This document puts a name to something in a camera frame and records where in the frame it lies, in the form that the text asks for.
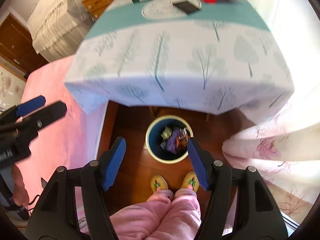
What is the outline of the person left hand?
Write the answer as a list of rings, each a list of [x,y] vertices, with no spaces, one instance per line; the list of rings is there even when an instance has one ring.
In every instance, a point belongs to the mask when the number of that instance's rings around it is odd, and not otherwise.
[[[29,195],[25,189],[21,171],[16,165],[12,166],[12,177],[15,184],[13,192],[14,203],[17,206],[27,207],[29,204]]]

